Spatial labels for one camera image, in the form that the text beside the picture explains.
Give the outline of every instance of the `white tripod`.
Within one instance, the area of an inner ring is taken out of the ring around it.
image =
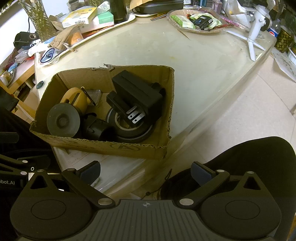
[[[276,5],[275,0],[267,0],[267,4],[268,4],[267,8],[265,8],[261,5],[256,6],[257,11],[255,12],[255,20],[252,23],[252,26],[251,26],[251,29],[249,32],[249,36],[247,38],[244,36],[241,36],[240,34],[233,32],[233,31],[227,31],[228,33],[233,34],[233,35],[235,35],[241,39],[244,39],[248,42],[250,57],[251,57],[251,60],[253,60],[253,61],[256,60],[254,45],[262,50],[265,50],[265,48],[263,48],[262,46],[260,46],[259,44],[257,44],[255,42],[255,39],[258,36],[261,27],[263,27],[265,25],[265,17],[268,15],[270,10],[273,9],[273,7]]]

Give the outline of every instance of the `yellow tool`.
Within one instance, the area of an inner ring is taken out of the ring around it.
[[[84,115],[87,106],[91,103],[91,100],[81,89],[74,87],[69,89],[64,94],[60,103],[69,103],[72,106],[74,106],[77,110],[80,110],[81,114]]]

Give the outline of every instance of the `black bottle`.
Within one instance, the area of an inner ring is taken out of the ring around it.
[[[124,0],[109,0],[110,12],[114,16],[114,24],[127,21],[126,6]]]

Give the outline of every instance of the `gold patterned can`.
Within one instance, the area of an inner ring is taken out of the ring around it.
[[[281,53],[283,53],[290,46],[292,41],[293,38],[285,30],[281,28],[281,31],[277,37],[275,48]]]

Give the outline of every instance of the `glass vase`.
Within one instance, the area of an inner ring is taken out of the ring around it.
[[[42,0],[19,0],[31,19],[42,42],[57,35],[51,22],[48,20]]]
[[[89,6],[98,7],[101,5],[102,2],[105,0],[88,0]]]

